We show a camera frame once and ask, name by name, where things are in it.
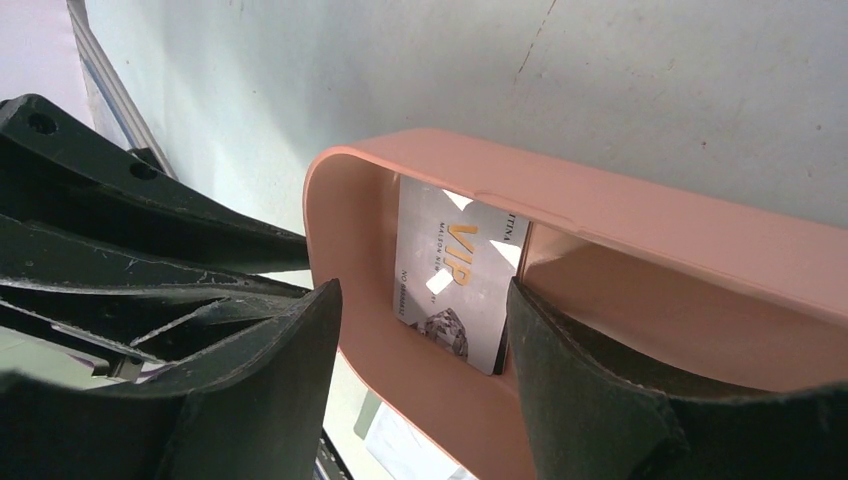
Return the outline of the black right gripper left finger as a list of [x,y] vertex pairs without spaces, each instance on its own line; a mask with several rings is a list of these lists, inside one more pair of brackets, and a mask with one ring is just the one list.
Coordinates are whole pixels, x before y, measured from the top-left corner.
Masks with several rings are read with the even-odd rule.
[[79,390],[1,376],[5,479],[308,479],[334,357],[342,288],[144,383]]

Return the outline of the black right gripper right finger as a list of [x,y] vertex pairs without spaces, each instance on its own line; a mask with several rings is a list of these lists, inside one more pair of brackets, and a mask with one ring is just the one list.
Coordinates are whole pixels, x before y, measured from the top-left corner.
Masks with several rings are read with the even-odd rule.
[[644,355],[518,280],[507,323],[541,479],[843,479],[847,386],[766,392]]

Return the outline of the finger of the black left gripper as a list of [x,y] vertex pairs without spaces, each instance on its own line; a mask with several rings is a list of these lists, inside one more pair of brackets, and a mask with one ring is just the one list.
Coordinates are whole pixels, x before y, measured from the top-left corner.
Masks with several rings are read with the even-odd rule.
[[305,288],[1,219],[1,325],[117,376],[179,365],[283,316]]
[[36,94],[1,103],[1,214],[221,270],[309,267],[304,236],[217,203]]

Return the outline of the pink oval tray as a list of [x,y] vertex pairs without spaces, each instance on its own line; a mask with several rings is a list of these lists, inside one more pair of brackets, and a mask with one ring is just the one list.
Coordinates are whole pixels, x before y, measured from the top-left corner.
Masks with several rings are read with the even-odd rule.
[[341,353],[480,479],[541,479],[520,407],[508,291],[500,375],[396,318],[402,176],[526,218],[511,282],[644,355],[766,392],[847,386],[845,228],[444,130],[331,148],[308,170],[303,210],[314,280],[343,289]]

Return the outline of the silver VIP credit card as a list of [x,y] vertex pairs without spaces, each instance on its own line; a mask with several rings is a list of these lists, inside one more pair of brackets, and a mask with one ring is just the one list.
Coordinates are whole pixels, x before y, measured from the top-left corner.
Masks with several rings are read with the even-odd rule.
[[482,373],[502,374],[507,291],[528,229],[522,216],[400,177],[396,318]]

